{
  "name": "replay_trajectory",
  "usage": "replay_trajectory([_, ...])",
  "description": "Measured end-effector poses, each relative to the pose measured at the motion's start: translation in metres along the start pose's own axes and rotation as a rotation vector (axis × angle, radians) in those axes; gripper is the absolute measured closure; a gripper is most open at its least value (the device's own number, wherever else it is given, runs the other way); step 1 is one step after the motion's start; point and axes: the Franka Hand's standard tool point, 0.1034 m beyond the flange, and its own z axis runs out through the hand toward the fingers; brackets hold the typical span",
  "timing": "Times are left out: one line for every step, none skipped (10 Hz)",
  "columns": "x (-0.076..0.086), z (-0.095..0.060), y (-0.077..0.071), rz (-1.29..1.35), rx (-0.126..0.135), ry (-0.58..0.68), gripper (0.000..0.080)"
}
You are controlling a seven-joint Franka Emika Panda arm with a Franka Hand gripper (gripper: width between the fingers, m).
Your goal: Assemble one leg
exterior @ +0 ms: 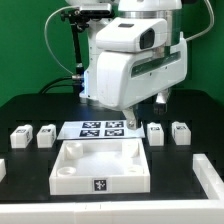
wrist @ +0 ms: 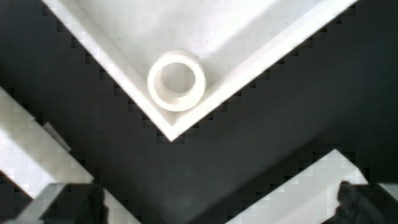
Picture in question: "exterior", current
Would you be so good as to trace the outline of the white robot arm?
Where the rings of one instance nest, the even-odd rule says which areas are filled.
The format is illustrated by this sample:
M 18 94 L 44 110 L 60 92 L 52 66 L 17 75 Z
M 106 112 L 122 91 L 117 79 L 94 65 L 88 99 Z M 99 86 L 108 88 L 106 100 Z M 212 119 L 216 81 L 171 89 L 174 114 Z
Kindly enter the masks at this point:
M 90 65 L 80 96 L 121 111 L 127 127 L 141 122 L 138 103 L 187 74 L 187 43 L 180 31 L 182 0 L 65 0 L 87 24 Z

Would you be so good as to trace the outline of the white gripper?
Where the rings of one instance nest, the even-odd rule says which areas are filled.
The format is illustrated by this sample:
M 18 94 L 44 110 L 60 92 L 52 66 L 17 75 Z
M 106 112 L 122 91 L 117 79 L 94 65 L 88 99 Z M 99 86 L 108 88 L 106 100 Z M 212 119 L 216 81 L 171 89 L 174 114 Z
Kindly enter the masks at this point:
M 138 122 L 130 106 L 158 93 L 154 113 L 165 114 L 171 95 L 167 88 L 183 81 L 186 73 L 187 43 L 183 37 L 168 56 L 155 60 L 152 50 L 137 54 L 104 51 L 97 62 L 97 97 L 106 108 L 123 110 L 127 128 L 136 130 Z

